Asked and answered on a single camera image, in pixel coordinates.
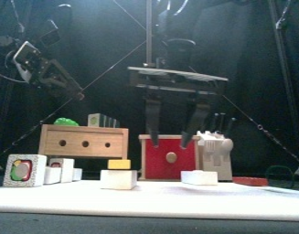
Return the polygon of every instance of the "yellow object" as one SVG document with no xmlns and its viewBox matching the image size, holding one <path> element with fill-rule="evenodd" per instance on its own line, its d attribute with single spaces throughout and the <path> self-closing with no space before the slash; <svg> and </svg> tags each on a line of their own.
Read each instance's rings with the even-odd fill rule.
<svg viewBox="0 0 299 234">
<path fill-rule="evenodd" d="M 131 169 L 131 160 L 130 159 L 110 159 L 107 161 L 108 170 L 130 170 Z"/>
</svg>

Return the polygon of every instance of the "wooden box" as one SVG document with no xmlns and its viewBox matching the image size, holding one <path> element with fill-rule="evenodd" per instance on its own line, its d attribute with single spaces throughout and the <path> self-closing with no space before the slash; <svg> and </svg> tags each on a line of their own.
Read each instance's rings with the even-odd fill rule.
<svg viewBox="0 0 299 234">
<path fill-rule="evenodd" d="M 39 153 L 47 156 L 127 159 L 128 129 L 47 125 L 41 127 Z"/>
<path fill-rule="evenodd" d="M 139 135 L 142 143 L 140 179 L 179 180 L 180 171 L 199 170 L 198 141 L 194 136 L 186 149 L 180 148 L 180 135 L 159 135 L 159 147 L 154 147 L 150 136 Z"/>
</svg>

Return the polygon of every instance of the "white cube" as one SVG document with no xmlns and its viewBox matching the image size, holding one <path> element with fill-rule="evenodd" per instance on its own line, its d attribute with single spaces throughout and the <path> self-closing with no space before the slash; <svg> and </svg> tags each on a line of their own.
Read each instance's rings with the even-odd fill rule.
<svg viewBox="0 0 299 234">
<path fill-rule="evenodd" d="M 196 186 L 215 186 L 218 184 L 218 172 L 204 172 L 202 170 L 182 171 L 180 181 Z"/>
<path fill-rule="evenodd" d="M 83 169 L 75 168 L 73 169 L 73 181 L 79 181 L 81 179 Z"/>
<path fill-rule="evenodd" d="M 51 158 L 49 167 L 61 167 L 61 183 L 73 181 L 75 159 Z"/>
<path fill-rule="evenodd" d="M 136 171 L 132 170 L 102 170 L 102 188 L 128 190 L 136 186 Z"/>
<path fill-rule="evenodd" d="M 7 160 L 4 186 L 43 186 L 47 156 L 11 154 Z"/>
<path fill-rule="evenodd" d="M 45 172 L 45 179 L 44 179 L 44 185 L 51 185 L 55 183 L 60 183 L 61 181 L 61 167 L 48 167 L 47 166 L 47 172 Z"/>
</svg>

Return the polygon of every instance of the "metal pole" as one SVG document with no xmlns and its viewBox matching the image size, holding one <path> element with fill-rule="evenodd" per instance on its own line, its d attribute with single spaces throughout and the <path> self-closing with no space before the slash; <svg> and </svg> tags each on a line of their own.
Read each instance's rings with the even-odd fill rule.
<svg viewBox="0 0 299 234">
<path fill-rule="evenodd" d="M 297 104 L 295 104 L 295 99 L 294 99 L 291 74 L 290 74 L 286 50 L 285 50 L 285 45 L 283 45 L 283 36 L 282 36 L 281 30 L 277 28 L 278 11 L 277 11 L 277 4 L 274 0 L 269 0 L 269 8 L 270 8 L 270 14 L 271 14 L 271 20 L 273 20 L 275 41 L 277 41 L 277 46 L 278 46 L 279 65 L 281 65 L 281 71 L 282 71 L 285 88 L 286 88 L 290 114 L 293 118 L 293 131 L 294 131 L 295 143 L 298 145 L 298 151 L 299 151 L 299 116 L 298 116 Z"/>
</svg>

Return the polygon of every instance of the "red box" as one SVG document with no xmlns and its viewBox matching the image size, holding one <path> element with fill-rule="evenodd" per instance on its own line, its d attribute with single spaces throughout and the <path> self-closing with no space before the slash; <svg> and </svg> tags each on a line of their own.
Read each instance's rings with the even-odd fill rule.
<svg viewBox="0 0 299 234">
<path fill-rule="evenodd" d="M 159 147 L 154 147 L 148 135 L 139 135 L 139 139 L 142 143 L 140 179 L 179 180 L 180 171 L 199 170 L 199 136 L 192 137 L 186 149 L 179 146 L 180 135 L 159 135 Z"/>
</svg>

